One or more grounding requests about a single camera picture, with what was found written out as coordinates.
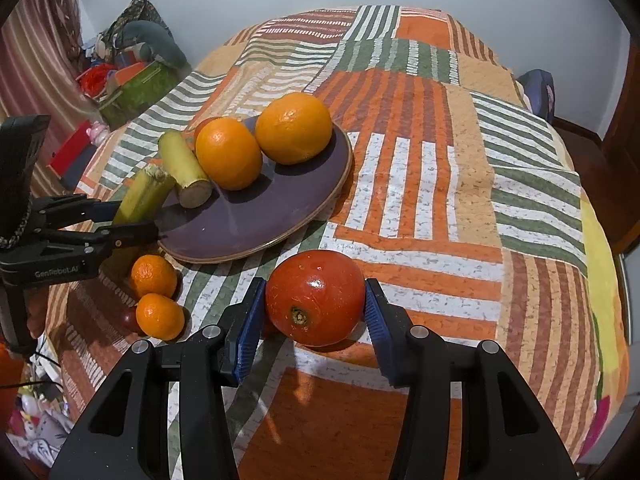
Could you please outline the small tangerine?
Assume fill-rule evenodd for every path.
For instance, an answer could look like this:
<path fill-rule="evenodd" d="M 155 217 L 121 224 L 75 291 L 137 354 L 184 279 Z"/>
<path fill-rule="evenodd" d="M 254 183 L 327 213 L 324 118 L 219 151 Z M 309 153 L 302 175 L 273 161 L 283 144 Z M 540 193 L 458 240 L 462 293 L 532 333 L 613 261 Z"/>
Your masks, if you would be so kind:
<path fill-rule="evenodd" d="M 147 294 L 174 296 L 178 276 L 174 267 L 158 255 L 143 255 L 134 262 L 130 280 L 134 291 L 142 297 Z"/>
<path fill-rule="evenodd" d="M 176 339 L 186 324 L 183 308 L 174 300 L 154 292 L 138 301 L 136 320 L 145 335 L 162 341 Z"/>

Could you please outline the yellow-green sugarcane piece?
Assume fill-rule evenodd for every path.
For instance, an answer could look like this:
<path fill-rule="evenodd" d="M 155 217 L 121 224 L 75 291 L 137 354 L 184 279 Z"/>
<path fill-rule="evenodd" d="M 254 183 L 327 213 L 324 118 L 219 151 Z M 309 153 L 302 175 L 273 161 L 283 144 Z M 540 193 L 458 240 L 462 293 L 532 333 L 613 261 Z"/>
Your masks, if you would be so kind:
<path fill-rule="evenodd" d="M 175 183 L 175 179 L 162 166 L 146 165 L 132 179 L 113 223 L 130 224 L 153 220 L 174 189 Z"/>

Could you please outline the red tomato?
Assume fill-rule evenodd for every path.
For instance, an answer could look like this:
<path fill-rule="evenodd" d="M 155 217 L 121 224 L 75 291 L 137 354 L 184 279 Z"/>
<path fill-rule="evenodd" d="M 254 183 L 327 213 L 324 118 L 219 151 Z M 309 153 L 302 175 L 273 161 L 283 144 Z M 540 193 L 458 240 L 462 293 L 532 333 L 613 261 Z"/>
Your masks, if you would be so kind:
<path fill-rule="evenodd" d="M 194 128 L 193 130 L 193 144 L 195 145 L 196 140 L 198 140 L 198 135 L 201 133 L 201 131 L 210 123 L 213 122 L 214 120 L 217 120 L 220 117 L 209 117 L 206 119 L 203 119 L 201 122 L 198 123 L 198 125 Z"/>
<path fill-rule="evenodd" d="M 299 252 L 276 266 L 266 285 L 272 325 L 312 348 L 345 340 L 362 318 L 365 301 L 360 267 L 333 250 Z"/>

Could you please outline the yellow sugarcane piece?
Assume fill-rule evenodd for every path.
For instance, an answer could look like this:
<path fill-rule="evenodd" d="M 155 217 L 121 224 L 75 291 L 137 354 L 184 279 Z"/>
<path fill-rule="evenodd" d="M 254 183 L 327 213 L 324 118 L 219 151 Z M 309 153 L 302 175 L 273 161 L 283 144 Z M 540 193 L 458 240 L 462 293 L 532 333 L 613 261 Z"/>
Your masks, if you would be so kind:
<path fill-rule="evenodd" d="M 186 139 L 178 131 L 164 132 L 157 141 L 162 164 L 176 181 L 178 201 L 183 208 L 198 208 L 212 195 L 213 185 L 200 166 Z"/>

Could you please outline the large orange with sticker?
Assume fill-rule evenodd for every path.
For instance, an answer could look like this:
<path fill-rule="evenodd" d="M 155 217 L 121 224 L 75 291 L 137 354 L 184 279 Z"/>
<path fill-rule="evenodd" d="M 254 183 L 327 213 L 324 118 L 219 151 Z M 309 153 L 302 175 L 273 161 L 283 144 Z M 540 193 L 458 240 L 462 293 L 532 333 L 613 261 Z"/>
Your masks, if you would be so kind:
<path fill-rule="evenodd" d="M 262 111 L 254 135 L 269 158 L 291 166 L 320 154 L 331 140 L 332 128 L 329 109 L 318 98 L 292 92 Z"/>

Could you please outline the red and blue box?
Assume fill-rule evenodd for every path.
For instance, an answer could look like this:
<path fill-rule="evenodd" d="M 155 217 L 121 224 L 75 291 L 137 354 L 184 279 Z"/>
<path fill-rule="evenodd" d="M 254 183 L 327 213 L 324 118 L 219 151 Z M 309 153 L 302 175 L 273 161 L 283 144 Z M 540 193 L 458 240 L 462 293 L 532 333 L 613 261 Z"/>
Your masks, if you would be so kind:
<path fill-rule="evenodd" d="M 91 122 L 88 120 L 82 122 L 49 162 L 49 168 L 67 191 L 76 188 L 96 152 L 96 146 L 88 133 L 90 127 Z"/>

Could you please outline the small dark red fruit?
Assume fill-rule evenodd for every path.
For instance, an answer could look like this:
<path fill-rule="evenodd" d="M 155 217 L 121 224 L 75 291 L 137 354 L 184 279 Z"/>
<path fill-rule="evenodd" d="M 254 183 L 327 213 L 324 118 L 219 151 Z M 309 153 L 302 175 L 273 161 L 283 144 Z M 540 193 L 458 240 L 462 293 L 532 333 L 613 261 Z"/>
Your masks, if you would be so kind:
<path fill-rule="evenodd" d="M 120 324 L 125 330 L 128 332 L 143 336 L 143 330 L 140 328 L 140 325 L 137 321 L 137 308 L 136 307 L 126 307 L 126 309 L 122 310 L 122 314 L 120 315 Z"/>

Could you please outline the pink toy figure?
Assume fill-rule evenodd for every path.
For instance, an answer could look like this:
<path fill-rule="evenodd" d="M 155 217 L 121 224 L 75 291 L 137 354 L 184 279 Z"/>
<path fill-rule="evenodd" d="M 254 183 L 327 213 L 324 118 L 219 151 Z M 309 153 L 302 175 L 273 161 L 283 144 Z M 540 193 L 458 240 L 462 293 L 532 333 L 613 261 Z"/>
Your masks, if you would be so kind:
<path fill-rule="evenodd" d="M 108 125 L 96 120 L 89 125 L 86 130 L 86 135 L 88 136 L 90 143 L 98 148 L 111 135 L 111 129 Z"/>

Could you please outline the green box of clutter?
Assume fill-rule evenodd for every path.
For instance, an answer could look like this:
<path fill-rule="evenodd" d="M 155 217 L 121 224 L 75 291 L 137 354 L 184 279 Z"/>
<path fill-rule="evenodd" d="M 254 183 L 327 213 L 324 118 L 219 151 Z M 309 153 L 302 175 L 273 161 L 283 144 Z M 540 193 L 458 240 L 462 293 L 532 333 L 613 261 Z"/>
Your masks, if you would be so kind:
<path fill-rule="evenodd" d="M 178 73 L 159 62 L 146 64 L 123 84 L 107 92 L 98 110 L 104 122 L 115 130 L 137 118 L 175 88 Z"/>

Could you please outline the purple round plate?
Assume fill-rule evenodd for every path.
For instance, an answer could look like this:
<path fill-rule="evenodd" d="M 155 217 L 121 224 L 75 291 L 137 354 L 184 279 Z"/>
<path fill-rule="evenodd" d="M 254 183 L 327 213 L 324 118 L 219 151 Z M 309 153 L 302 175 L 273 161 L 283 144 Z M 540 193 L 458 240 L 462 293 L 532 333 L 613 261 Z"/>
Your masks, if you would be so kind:
<path fill-rule="evenodd" d="M 241 191 L 215 188 L 186 209 L 171 194 L 156 219 L 160 247 L 182 262 L 211 264 L 260 252 L 306 226 L 337 198 L 352 168 L 352 144 L 334 126 L 328 146 L 299 165 L 262 159 L 262 172 Z"/>

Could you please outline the striped patchwork bedspread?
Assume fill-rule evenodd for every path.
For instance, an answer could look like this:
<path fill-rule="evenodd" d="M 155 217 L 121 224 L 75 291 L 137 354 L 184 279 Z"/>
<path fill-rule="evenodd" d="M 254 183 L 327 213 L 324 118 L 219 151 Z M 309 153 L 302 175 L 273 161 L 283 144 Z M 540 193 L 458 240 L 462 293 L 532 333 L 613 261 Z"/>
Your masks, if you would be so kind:
<path fill-rule="evenodd" d="M 576 460 L 620 409 L 629 378 L 611 249 L 560 136 L 530 112 L 494 52 L 451 15 L 406 6 L 314 10 L 239 32 L 114 135 L 80 189 L 116 198 L 168 129 L 258 115 L 288 92 L 319 98 L 354 172 L 337 202 L 284 242 L 235 262 L 178 264 L 191 333 L 252 278 L 332 249 L 442 338 L 495 338 Z M 48 336 L 70 417 L 137 338 L 117 282 L 53 289 Z M 386 479 L 405 411 L 368 333 L 319 353 L 273 337 L 224 392 L 242 479 Z"/>

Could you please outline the striped red curtain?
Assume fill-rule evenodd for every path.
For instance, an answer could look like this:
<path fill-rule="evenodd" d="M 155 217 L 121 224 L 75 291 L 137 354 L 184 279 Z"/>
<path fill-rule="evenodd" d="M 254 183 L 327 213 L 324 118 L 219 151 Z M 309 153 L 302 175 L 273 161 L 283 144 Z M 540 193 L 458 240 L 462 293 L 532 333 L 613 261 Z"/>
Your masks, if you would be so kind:
<path fill-rule="evenodd" d="M 85 120 L 100 118 L 78 86 L 78 0 L 18 0 L 1 26 L 1 117 L 51 117 L 32 176 L 32 194 L 60 195 L 50 159 Z"/>

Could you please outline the orange on plate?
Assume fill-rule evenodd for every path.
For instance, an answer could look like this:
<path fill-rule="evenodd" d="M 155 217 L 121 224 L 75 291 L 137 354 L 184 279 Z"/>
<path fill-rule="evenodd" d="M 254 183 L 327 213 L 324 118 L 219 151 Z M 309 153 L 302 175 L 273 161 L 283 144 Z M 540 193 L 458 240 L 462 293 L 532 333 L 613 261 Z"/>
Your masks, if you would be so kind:
<path fill-rule="evenodd" d="M 225 191 L 247 188 L 262 170 L 262 150 L 247 126 L 234 118 L 206 122 L 194 148 L 205 173 Z"/>

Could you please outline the red tomato on plate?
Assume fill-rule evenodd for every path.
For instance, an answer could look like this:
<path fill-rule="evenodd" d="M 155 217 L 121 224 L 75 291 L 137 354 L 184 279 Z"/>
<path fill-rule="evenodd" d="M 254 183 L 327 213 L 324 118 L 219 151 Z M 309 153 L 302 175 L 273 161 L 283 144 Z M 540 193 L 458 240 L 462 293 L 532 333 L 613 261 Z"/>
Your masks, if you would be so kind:
<path fill-rule="evenodd" d="M 209 117 L 206 119 L 203 119 L 201 122 L 198 123 L 198 125 L 194 128 L 193 130 L 193 144 L 195 145 L 196 140 L 198 140 L 198 135 L 201 133 L 201 131 L 210 123 L 213 122 L 214 120 L 217 120 L 220 117 Z"/>

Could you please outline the blue bag by bed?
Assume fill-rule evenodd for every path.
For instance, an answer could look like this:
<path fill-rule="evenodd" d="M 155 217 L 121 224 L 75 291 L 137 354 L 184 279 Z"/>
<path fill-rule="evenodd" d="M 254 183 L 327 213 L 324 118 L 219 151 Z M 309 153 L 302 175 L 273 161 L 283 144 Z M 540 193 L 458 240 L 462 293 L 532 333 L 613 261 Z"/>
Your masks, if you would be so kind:
<path fill-rule="evenodd" d="M 546 70 L 529 70 L 516 81 L 523 87 L 532 113 L 552 124 L 556 98 L 552 75 Z"/>

